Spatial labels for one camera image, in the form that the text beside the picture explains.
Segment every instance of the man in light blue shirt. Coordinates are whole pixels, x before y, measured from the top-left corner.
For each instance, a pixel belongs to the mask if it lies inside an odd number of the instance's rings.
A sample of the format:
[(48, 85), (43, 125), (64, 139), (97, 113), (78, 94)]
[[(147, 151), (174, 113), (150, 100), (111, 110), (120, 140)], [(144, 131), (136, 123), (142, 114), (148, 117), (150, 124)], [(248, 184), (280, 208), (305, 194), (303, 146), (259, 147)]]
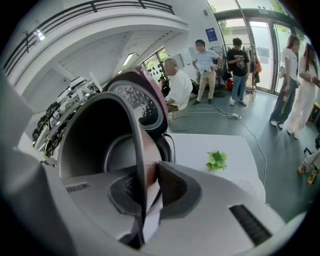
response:
[(195, 41), (195, 48), (197, 49), (198, 53), (196, 55), (196, 60), (194, 60), (192, 64), (200, 73), (200, 87), (198, 97), (196, 98), (196, 101), (193, 103), (193, 105), (200, 103), (207, 84), (209, 84), (208, 102), (209, 104), (211, 104), (216, 87), (215, 70), (220, 68), (222, 59), (213, 50), (207, 50), (206, 43), (201, 39)]

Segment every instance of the open lid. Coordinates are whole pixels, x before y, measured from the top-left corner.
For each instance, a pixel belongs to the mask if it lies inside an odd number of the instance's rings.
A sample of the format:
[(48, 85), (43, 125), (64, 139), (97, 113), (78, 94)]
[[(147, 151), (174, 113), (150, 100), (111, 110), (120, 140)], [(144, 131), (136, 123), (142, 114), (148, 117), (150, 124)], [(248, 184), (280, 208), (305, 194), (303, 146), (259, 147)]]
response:
[(168, 128), (165, 99), (152, 76), (135, 67), (114, 77), (103, 89), (121, 95), (133, 108), (135, 118), (150, 136), (159, 136)]

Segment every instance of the black metal railing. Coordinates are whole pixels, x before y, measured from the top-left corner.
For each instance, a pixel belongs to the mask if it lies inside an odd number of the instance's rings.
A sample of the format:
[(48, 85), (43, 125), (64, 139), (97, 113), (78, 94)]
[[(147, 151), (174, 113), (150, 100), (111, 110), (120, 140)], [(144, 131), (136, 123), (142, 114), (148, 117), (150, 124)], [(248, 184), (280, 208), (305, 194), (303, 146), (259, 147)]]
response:
[(153, 0), (94, 0), (75, 5), (50, 17), (33, 29), (30, 33), (25, 33), (25, 38), (13, 50), (3, 66), (5, 74), (9, 76), (16, 65), (31, 51), (31, 49), (37, 43), (41, 41), (39, 32), (43, 36), (47, 36), (54, 30), (62, 27), (67, 22), (76, 20), (88, 14), (97, 13), (99, 10), (121, 7), (157, 9), (173, 15), (175, 14), (171, 5)]

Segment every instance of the floor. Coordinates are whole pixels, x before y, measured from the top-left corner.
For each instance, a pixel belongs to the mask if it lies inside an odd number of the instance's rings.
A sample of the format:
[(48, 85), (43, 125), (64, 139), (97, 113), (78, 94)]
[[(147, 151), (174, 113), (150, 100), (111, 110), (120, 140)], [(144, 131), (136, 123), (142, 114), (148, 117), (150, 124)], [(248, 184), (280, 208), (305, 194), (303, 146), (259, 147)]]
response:
[[(212, 112), (212, 110), (195, 109), (213, 107), (213, 105), (210, 106), (208, 104), (207, 95), (208, 92), (205, 91), (202, 102), (196, 106), (192, 105), (194, 99), (191, 100), (188, 105), (189, 111), (198, 113)], [(226, 97), (215, 98), (213, 104), (224, 112), (239, 114), (242, 117), (242, 121), (256, 136), (267, 158), (266, 203), (270, 204), (284, 221), (288, 222), (308, 209), (319, 190), (319, 180), (315, 185), (309, 187), (306, 184), (307, 177), (299, 177), (297, 175), (297, 168), (305, 158), (305, 147), (308, 147), (311, 151), (315, 150), (315, 138), (319, 132), (312, 123), (308, 123), (301, 132), (299, 140), (296, 140), (293, 136), (289, 136), (285, 129), (280, 130), (271, 126), (269, 117), (277, 100), (274, 95), (258, 91), (255, 100), (252, 101), (252, 95), (249, 94), (246, 96), (247, 106), (239, 103), (230, 106), (229, 100), (230, 92), (226, 92)], [(259, 178), (264, 182), (265, 158), (259, 150), (255, 138), (241, 122), (236, 119), (228, 119), (219, 114), (201, 113), (192, 114), (191, 120), (194, 127), (181, 131), (181, 133), (245, 137), (253, 153)], [(173, 125), (175, 125), (171, 127), (173, 129), (188, 127), (190, 121), (186, 118), (179, 118)]]

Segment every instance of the hair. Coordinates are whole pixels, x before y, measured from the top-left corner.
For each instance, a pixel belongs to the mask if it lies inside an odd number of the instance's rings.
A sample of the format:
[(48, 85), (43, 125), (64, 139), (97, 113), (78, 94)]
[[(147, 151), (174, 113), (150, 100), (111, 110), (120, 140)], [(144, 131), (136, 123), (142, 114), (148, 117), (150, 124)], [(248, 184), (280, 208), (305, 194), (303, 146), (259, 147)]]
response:
[(287, 44), (286, 48), (292, 49), (295, 42), (297, 42), (297, 41), (300, 43), (299, 39), (294, 34), (291, 34), (288, 38), (288, 44)]
[(167, 58), (164, 63), (167, 63), (167, 62), (170, 62), (170, 63), (173, 63), (173, 65), (175, 67), (178, 67), (178, 64), (177, 64), (177, 61), (174, 59), (174, 58)]
[(313, 46), (311, 44), (307, 43), (305, 46), (304, 54), (303, 54), (303, 56), (305, 57), (305, 72), (309, 71), (309, 61), (311, 61), (314, 66), (315, 72), (318, 75), (318, 70), (317, 70), (315, 59), (311, 59), (311, 56), (310, 56), (311, 51), (313, 52), (313, 54), (316, 53)]
[(241, 41), (241, 39), (240, 38), (234, 38), (233, 40), (232, 40), (232, 43), (233, 43), (233, 45), (234, 46), (241, 46), (242, 45), (242, 41)]
[(200, 43), (202, 44), (204, 47), (206, 47), (206, 43), (205, 41), (203, 41), (202, 39), (198, 39), (197, 41), (195, 41), (195, 44)]

